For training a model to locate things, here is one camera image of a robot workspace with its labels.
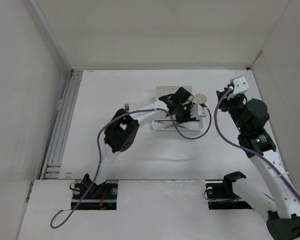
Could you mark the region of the long black chopstick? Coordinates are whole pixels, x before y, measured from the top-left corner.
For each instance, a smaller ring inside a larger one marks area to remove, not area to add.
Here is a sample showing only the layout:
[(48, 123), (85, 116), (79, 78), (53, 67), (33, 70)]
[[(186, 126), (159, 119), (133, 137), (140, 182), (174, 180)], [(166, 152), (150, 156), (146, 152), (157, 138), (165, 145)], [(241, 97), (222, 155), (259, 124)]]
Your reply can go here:
[(200, 120), (198, 119), (194, 119), (194, 118), (190, 118), (190, 119), (186, 119), (186, 120), (176, 120), (176, 119), (156, 119), (154, 120), (155, 122), (176, 122), (177, 124), (181, 124), (181, 123), (188, 123), (188, 122), (200, 122)]

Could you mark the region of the silver metal chopstick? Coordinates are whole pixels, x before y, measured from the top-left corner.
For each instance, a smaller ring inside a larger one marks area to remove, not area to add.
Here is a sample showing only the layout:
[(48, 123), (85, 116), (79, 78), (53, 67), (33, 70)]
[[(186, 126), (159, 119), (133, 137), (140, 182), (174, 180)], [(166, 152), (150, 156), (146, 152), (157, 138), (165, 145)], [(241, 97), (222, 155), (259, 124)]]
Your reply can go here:
[(172, 123), (168, 122), (162, 122), (163, 126), (160, 127), (160, 130), (166, 130), (166, 129), (175, 129), (175, 126)]

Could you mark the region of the pale translucent chopstick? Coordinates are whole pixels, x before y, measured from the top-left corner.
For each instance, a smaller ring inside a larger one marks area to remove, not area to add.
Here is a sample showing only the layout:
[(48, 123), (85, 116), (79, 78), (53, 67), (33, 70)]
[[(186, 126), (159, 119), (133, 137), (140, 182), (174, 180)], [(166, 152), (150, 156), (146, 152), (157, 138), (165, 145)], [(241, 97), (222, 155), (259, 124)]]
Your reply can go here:
[(173, 124), (175, 126), (175, 128), (177, 128), (178, 130), (191, 130), (191, 128), (186, 127), (186, 126), (182, 126), (180, 124)]

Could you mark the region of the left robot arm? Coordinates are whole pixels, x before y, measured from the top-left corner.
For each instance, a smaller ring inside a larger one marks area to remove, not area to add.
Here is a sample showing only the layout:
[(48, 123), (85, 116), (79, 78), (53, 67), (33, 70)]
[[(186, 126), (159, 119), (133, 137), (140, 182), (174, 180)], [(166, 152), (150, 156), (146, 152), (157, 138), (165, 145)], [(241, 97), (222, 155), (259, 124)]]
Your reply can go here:
[(97, 134), (99, 160), (83, 177), (84, 192), (93, 199), (101, 195), (113, 163), (120, 153), (132, 146), (139, 128), (164, 117), (169, 117), (172, 125), (176, 127), (176, 119), (173, 116), (189, 118), (192, 103), (187, 101), (192, 96), (184, 87), (179, 87), (175, 93), (163, 95), (140, 109), (119, 109)]

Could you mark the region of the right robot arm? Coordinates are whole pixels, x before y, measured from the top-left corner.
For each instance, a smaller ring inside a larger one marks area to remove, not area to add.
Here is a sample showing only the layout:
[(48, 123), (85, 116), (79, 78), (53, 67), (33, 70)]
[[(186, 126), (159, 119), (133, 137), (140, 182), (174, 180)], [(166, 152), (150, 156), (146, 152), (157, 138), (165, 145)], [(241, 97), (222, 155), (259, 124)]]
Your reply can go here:
[(261, 175), (269, 194), (250, 183), (240, 171), (223, 177), (222, 193), (227, 197), (240, 197), (257, 211), (274, 240), (300, 238), (300, 195), (280, 161), (275, 143), (264, 128), (270, 118), (268, 107), (259, 99), (246, 100), (243, 93), (235, 94), (234, 91), (234, 87), (228, 85), (224, 91), (216, 93), (216, 130), (220, 132), (218, 111), (229, 113), (239, 130), (238, 143), (229, 141), (223, 134), (220, 137), (245, 152)]

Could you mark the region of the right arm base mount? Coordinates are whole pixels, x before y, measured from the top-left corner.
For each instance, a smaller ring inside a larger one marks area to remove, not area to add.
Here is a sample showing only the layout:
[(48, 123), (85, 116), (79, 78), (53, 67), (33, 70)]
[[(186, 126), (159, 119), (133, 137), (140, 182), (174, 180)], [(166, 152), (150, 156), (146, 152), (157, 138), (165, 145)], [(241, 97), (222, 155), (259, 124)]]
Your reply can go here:
[(252, 210), (253, 208), (233, 192), (233, 183), (245, 179), (240, 172), (226, 174), (223, 179), (205, 181), (203, 197), (207, 200), (209, 210)]

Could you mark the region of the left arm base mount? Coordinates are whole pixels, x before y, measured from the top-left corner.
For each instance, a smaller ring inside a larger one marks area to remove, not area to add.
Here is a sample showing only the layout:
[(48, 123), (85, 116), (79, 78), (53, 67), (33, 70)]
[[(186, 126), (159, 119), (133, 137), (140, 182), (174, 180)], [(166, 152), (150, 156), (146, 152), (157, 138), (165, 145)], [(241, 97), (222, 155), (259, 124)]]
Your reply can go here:
[(90, 192), (75, 208), (76, 204), (80, 201), (81, 197), (86, 192), (84, 183), (75, 181), (71, 183), (69, 188), (72, 190), (71, 209), (75, 210), (97, 210), (97, 211), (112, 211), (117, 209), (118, 197), (118, 181), (107, 181), (91, 194)]

